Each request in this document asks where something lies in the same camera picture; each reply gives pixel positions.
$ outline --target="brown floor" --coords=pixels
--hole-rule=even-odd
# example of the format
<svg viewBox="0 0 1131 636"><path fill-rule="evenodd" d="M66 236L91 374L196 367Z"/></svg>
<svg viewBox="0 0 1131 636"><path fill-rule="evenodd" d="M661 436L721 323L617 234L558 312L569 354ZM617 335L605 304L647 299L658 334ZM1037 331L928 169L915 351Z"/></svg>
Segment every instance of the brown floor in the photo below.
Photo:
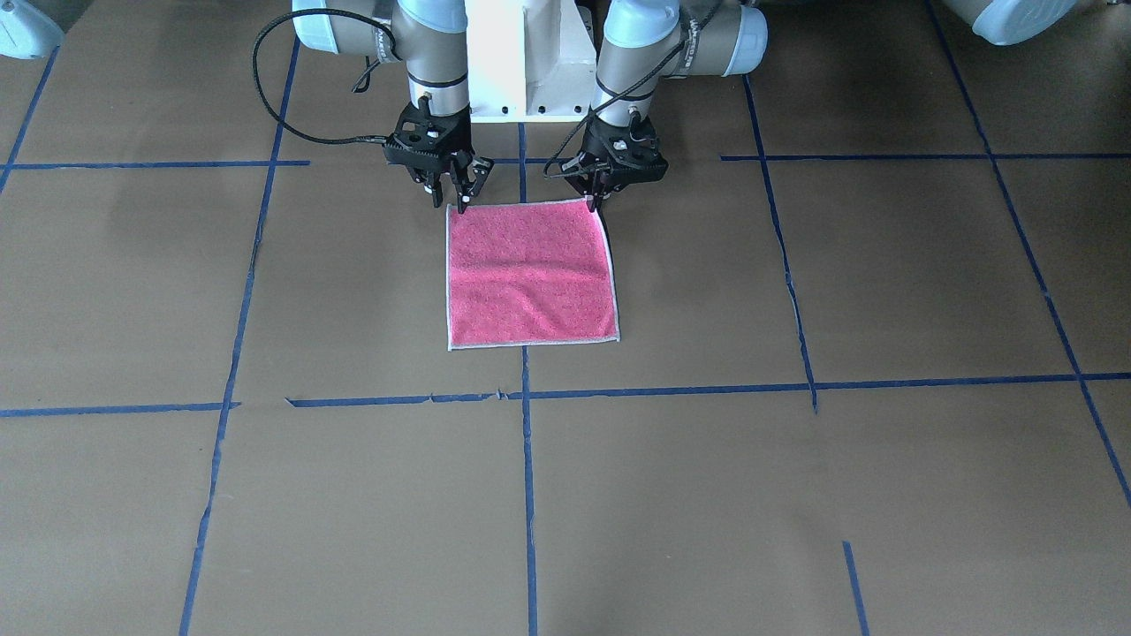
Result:
<svg viewBox="0 0 1131 636"><path fill-rule="evenodd" d="M286 5L0 59L0 634L1131 633L1131 7L767 10L607 205L623 341L449 353L442 215L258 103ZM403 69L291 46L387 132ZM482 203L567 128L478 127Z"/></svg>

